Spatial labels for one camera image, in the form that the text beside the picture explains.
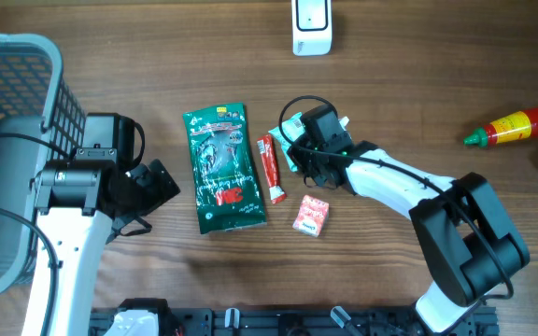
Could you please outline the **grey plastic shopping basket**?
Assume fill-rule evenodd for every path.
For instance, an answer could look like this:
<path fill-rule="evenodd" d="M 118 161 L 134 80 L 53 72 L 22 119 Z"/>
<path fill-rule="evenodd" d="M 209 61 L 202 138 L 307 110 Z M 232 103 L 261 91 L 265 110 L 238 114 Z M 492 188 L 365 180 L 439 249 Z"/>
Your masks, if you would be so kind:
<path fill-rule="evenodd" d="M 86 113 L 63 77 L 58 47 L 42 35 L 0 34 L 0 208 L 33 219 L 30 184 L 45 163 L 82 143 Z M 0 215 L 0 294 L 31 281 L 34 233 Z"/>

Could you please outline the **small red tissue packet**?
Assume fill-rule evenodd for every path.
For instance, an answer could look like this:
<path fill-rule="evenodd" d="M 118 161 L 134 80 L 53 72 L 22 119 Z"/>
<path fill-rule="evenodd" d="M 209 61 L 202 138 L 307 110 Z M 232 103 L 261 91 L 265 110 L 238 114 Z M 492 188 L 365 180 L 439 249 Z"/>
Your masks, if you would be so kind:
<path fill-rule="evenodd" d="M 310 195 L 305 195 L 292 227 L 304 234 L 319 237 L 329 216 L 329 208 L 328 203 Z"/>

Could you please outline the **red snack stick packet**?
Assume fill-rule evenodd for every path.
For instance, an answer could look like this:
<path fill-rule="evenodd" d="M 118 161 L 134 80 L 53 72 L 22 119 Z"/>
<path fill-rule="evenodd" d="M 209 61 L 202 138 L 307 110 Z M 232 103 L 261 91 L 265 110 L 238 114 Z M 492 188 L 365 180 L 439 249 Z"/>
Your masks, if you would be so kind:
<path fill-rule="evenodd" d="M 279 171 L 272 137 L 269 134 L 261 136 L 257 140 L 257 145 L 261 154 L 263 170 L 269 188 L 271 203 L 280 203 L 286 199 L 287 194 L 279 185 Z"/>

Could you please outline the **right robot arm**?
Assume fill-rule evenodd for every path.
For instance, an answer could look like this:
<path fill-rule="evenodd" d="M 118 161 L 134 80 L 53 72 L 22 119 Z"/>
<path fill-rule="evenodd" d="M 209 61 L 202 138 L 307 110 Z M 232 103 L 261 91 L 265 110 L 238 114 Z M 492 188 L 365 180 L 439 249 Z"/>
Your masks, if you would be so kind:
<path fill-rule="evenodd" d="M 485 177 L 432 175 L 393 159 L 367 141 L 354 142 L 328 101 L 297 118 L 278 120 L 278 132 L 299 172 L 319 187 L 343 187 L 408 218 L 432 284 L 401 324 L 380 319 L 368 329 L 397 335 L 484 334 L 474 312 L 514 295 L 512 275 L 530 252 Z"/>

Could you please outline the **white teal pouch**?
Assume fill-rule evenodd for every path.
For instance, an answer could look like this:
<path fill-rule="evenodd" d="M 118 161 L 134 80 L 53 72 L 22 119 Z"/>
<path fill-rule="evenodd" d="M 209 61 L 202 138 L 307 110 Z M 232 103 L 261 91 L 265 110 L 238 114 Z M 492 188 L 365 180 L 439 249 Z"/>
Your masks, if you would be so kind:
<path fill-rule="evenodd" d="M 294 148 L 294 144 L 314 151 L 337 154 L 353 147 L 349 133 L 332 111 L 297 113 L 285 120 L 281 127 L 271 130 L 270 134 L 277 137 L 286 150 L 286 155 L 299 171 L 305 173 L 316 173 L 318 167 L 328 159 L 325 155 Z"/>

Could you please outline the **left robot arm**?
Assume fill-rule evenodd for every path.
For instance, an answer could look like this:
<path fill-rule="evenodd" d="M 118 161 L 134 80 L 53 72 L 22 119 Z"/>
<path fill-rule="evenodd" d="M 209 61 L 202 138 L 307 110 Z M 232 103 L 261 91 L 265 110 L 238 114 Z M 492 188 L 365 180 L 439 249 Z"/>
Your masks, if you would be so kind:
<path fill-rule="evenodd" d="M 115 113 L 86 118 L 80 147 L 49 161 L 35 188 L 38 246 L 22 332 L 84 335 L 90 323 L 100 259 L 106 244 L 133 221 L 148 233 L 145 217 L 177 196 L 163 164 L 142 162 L 142 126 Z"/>

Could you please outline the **green 3M gloves package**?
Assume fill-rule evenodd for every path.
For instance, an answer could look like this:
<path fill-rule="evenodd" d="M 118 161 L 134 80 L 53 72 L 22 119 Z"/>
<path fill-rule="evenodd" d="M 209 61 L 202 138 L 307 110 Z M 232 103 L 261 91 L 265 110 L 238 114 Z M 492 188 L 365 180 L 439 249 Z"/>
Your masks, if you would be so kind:
<path fill-rule="evenodd" d="M 245 106 L 214 105 L 182 118 L 200 233 L 264 225 L 266 212 L 250 154 Z"/>

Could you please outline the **white barcode scanner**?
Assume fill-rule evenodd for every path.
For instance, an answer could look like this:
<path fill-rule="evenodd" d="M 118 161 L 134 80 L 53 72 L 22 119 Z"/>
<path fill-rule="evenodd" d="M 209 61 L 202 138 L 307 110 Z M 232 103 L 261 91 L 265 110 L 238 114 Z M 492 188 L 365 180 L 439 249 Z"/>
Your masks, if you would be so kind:
<path fill-rule="evenodd" d="M 291 0 L 292 52 L 299 57 L 322 56 L 331 51 L 331 0 Z"/>

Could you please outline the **red sauce bottle green cap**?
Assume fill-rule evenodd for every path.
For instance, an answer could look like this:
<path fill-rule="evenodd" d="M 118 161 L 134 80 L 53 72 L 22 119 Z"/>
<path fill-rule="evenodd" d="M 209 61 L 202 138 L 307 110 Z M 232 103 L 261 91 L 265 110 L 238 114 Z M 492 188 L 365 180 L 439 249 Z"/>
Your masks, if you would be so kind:
<path fill-rule="evenodd" d="M 495 147 L 536 136 L 538 136 L 538 107 L 517 111 L 479 127 L 463 139 L 463 144 Z"/>

